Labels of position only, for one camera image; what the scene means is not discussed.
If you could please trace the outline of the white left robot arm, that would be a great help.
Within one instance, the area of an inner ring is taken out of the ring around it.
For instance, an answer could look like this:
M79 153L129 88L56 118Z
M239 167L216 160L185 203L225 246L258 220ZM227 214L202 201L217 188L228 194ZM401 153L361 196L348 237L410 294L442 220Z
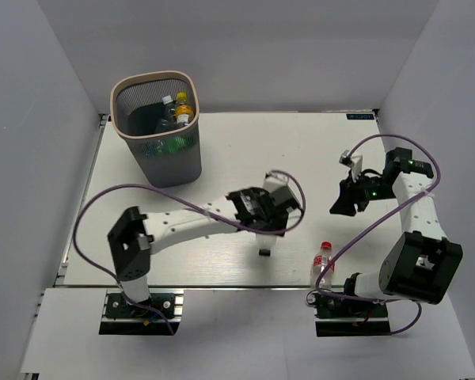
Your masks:
M108 232L107 239L124 306L135 316L151 307L147 274L150 257L171 246L213 234L241 231L283 236L289 214L301 204L291 189L251 187L230 192L204 206L159 214L129 207Z

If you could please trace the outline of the orange label clear bottle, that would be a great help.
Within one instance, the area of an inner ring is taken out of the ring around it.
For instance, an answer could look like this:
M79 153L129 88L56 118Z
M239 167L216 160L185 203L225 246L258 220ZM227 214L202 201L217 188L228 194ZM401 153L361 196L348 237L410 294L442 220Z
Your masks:
M189 125L194 118L194 109L188 102L188 95L185 92L177 94L175 119L178 128Z

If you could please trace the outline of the green Sprite bottle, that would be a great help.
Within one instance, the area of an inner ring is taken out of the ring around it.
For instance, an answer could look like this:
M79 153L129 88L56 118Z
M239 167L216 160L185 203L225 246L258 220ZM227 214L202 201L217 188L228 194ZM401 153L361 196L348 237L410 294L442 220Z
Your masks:
M166 140L156 140L147 144L146 156L162 157L170 154L178 154L190 150L192 146L192 139L187 137L173 137Z

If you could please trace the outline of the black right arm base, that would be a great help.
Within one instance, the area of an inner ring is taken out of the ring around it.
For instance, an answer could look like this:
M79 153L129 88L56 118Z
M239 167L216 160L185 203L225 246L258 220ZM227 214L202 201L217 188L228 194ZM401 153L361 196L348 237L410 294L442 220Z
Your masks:
M332 298L315 290L306 295L314 308L317 337L387 336L391 333L385 305Z

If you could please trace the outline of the clear unlabelled plastic bottle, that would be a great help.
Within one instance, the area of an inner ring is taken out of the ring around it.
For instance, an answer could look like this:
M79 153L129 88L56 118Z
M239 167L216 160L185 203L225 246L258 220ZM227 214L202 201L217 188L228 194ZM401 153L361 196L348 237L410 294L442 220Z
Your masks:
M176 112L176 102L170 96L164 96L162 98L162 103L164 105L164 116L162 116L155 128L156 134L162 134L166 132L171 132L177 129L177 122L175 117Z

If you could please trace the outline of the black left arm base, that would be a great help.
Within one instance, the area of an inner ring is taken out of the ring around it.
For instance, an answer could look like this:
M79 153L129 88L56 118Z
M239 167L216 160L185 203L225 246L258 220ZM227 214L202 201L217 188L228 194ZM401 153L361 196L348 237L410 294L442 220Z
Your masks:
M128 303L118 291L108 291L99 326L102 336L172 336L181 323L184 294L181 290L151 289L149 306L159 310L165 320L152 310Z

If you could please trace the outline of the black label water bottle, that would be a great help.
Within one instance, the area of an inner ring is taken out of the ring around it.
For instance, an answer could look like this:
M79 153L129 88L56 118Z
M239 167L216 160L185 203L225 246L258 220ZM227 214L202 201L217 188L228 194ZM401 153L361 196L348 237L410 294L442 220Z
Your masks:
M272 254L272 250L276 245L278 236L277 235L256 235L256 246L258 249L258 254L261 257L269 257Z

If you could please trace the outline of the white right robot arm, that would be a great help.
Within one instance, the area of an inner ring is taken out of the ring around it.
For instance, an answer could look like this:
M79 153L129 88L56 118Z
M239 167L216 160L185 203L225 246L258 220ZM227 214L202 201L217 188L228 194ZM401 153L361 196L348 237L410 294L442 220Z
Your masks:
M440 303L463 251L446 236L428 193L435 176L431 164L417 161L410 149L400 147L386 153L380 173L363 169L361 155L349 151L342 153L340 164L349 173L340 182L340 195L330 214L353 217L378 200L396 200L402 207L401 236L377 272L356 272L346 279L343 309L358 316L369 308L371 299Z

